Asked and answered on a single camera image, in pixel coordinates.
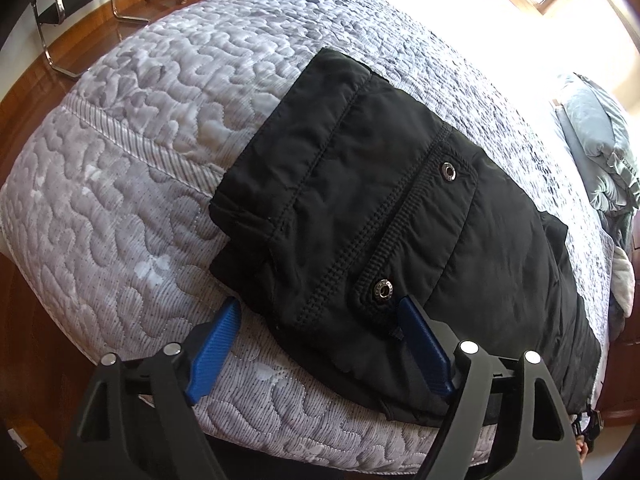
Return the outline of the person's right hand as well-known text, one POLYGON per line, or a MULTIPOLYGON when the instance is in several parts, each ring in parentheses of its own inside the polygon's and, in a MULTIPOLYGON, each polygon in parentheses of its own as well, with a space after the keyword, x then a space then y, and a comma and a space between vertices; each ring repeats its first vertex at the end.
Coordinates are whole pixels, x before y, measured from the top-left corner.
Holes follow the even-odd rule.
POLYGON ((583 463, 589 452, 588 444, 583 436, 576 438, 576 450, 579 456, 579 461, 583 463))

